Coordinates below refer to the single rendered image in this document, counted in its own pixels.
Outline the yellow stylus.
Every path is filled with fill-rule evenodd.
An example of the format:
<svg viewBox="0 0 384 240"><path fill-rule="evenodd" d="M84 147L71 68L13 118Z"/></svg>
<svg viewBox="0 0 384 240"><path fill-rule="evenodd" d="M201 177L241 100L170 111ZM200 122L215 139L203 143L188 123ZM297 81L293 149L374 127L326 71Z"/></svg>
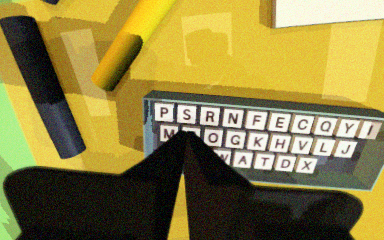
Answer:
<svg viewBox="0 0 384 240"><path fill-rule="evenodd" d="M100 89L113 91L176 0L141 0L93 73Z"/></svg>

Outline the small keyboard with keys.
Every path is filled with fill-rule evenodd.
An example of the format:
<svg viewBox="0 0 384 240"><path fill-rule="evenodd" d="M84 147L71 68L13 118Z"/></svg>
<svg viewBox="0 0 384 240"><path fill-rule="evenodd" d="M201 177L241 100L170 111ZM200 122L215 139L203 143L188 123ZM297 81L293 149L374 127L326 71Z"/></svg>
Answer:
<svg viewBox="0 0 384 240"><path fill-rule="evenodd" d="M151 90L141 97L143 159L195 132L252 183L372 192L384 171L384 112Z"/></svg>

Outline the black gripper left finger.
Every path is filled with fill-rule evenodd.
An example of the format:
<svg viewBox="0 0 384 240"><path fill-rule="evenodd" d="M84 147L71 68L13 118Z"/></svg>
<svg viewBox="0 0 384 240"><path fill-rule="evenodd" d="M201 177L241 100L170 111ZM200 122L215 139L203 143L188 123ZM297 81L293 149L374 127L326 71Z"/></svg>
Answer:
<svg viewBox="0 0 384 240"><path fill-rule="evenodd" d="M120 174L22 167L5 177L3 192L21 232L33 224L168 240L186 140L179 130Z"/></svg>

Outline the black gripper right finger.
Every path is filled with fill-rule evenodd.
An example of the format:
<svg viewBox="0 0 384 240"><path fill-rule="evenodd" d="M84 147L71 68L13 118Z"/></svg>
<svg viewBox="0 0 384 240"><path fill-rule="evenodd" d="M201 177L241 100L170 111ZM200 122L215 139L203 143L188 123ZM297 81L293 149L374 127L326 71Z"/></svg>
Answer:
<svg viewBox="0 0 384 240"><path fill-rule="evenodd" d="M186 132L184 183L189 240L240 240L252 223L342 226L351 232L364 206L337 190L254 185L195 132Z"/></svg>

